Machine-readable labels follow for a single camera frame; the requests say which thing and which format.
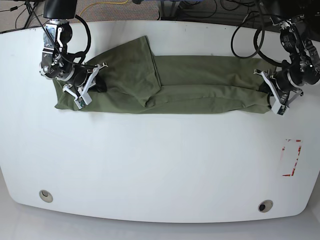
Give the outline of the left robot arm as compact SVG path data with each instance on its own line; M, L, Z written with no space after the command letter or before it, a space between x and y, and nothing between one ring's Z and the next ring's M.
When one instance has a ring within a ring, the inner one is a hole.
M318 0L256 0L260 26L253 37L255 52L269 64L281 70L260 71L267 90L275 98L271 110L283 115L290 103L303 95L305 84L320 82L320 53L313 45L311 35L320 32L320 2ZM289 53L290 62L277 62L261 51L265 30L279 26L280 43Z

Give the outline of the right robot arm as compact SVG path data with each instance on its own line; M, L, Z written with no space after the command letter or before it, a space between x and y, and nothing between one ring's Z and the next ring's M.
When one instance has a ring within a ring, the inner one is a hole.
M43 17L49 22L42 27L44 34L40 74L49 80L62 81L62 91L72 95L74 102L82 108L92 102L88 93L90 89L106 90L105 84L97 80L97 76L108 65L105 62L96 65L84 63L92 37L88 24L76 14L76 8L76 0L45 1ZM69 22L71 19L80 21L87 35L85 50L76 53L68 53L68 43L73 36Z

